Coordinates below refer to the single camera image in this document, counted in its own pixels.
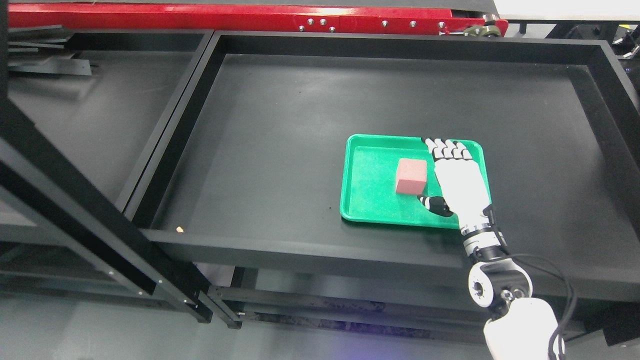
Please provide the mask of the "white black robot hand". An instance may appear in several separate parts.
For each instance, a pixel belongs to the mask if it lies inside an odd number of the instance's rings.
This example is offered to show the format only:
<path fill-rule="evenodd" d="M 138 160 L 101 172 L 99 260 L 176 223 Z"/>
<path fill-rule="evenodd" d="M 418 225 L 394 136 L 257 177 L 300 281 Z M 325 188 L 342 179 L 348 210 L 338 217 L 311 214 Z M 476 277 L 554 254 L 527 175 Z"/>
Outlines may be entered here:
<path fill-rule="evenodd" d="M 490 221 L 485 209 L 490 205 L 489 192 L 470 150 L 451 139 L 422 137 L 421 141 L 432 155 L 441 196 L 419 194 L 418 201 L 432 214 L 457 216 L 458 228 L 465 237 L 487 232 Z"/>

